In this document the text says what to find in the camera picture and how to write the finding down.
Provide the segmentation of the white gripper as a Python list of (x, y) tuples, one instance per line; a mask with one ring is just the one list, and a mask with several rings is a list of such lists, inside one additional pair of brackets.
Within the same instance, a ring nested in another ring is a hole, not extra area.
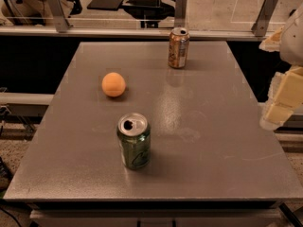
[(262, 109), (260, 126), (274, 131), (303, 104), (303, 4), (284, 27), (263, 40), (258, 48), (267, 52), (279, 51), (280, 58), (292, 65), (285, 73), (275, 73)]

